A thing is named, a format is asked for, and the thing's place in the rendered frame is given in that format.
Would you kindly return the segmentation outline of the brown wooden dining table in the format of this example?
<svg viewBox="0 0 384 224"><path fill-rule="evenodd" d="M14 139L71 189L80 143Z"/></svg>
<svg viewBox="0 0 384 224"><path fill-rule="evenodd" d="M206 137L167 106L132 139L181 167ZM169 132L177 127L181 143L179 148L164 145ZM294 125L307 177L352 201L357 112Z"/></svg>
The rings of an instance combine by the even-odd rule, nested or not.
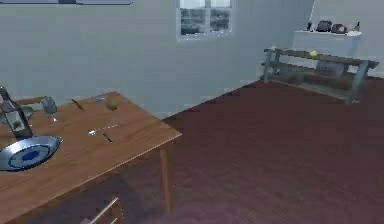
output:
<svg viewBox="0 0 384 224"><path fill-rule="evenodd" d="M74 103L60 106L56 122L41 111L32 115L30 122L36 134L58 136L63 142L58 152L38 167L0 172L0 224L25 224L154 150L160 151L166 210L172 210L169 152L181 133L117 92L104 97L116 101L118 108L111 111L104 102L88 98L79 102L84 111ZM87 134L116 124L93 136Z"/></svg>

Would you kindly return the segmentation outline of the clear drinking glass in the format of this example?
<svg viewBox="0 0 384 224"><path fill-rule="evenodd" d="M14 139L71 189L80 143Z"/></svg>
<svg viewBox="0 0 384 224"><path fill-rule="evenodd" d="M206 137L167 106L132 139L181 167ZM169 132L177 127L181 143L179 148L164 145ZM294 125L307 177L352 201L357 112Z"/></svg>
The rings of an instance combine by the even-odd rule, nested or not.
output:
<svg viewBox="0 0 384 224"><path fill-rule="evenodd" d="M57 119L56 119L55 115L56 115L58 109L57 109L57 106L56 106L54 99L50 96L45 96L42 98L40 103L43 107L45 114L47 116L51 117L53 122L56 122Z"/></svg>

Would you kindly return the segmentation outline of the white kitchen counter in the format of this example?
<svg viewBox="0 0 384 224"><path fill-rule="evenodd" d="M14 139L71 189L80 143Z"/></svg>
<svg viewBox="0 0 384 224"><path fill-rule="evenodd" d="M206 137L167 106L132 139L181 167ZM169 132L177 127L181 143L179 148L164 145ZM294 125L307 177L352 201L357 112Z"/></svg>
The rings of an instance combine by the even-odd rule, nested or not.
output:
<svg viewBox="0 0 384 224"><path fill-rule="evenodd" d="M348 36L329 32L295 31L293 50L316 51L319 54L353 58L362 36Z"/></svg>

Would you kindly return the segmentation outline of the white framed window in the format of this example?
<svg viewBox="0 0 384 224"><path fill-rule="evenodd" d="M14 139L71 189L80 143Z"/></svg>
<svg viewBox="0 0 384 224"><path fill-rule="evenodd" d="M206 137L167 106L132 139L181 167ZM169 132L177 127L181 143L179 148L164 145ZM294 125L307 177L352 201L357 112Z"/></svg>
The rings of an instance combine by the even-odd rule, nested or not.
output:
<svg viewBox="0 0 384 224"><path fill-rule="evenodd" d="M180 42L229 36L236 0L176 0L176 38Z"/></svg>

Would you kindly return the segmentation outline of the grey and brown shelf table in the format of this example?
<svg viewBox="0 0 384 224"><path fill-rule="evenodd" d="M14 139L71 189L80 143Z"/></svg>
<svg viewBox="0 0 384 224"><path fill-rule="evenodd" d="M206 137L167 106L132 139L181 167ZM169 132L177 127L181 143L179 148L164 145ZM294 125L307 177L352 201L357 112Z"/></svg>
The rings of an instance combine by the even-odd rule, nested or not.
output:
<svg viewBox="0 0 384 224"><path fill-rule="evenodd" d="M376 68L377 61L319 54L310 56L310 52L267 48L266 59L262 63L265 83L279 82L307 91L327 95L346 104L361 101L361 92L367 87L368 71ZM282 62L282 56L316 61L316 67Z"/></svg>

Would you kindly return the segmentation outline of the blue and white plate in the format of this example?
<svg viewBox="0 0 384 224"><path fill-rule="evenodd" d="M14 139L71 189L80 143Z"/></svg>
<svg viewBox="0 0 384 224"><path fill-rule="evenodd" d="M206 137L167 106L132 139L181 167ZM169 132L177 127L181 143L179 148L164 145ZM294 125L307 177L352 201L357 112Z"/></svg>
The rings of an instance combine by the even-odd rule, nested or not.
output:
<svg viewBox="0 0 384 224"><path fill-rule="evenodd" d="M34 136L0 150L0 171L19 172L48 161L60 148L62 138Z"/></svg>

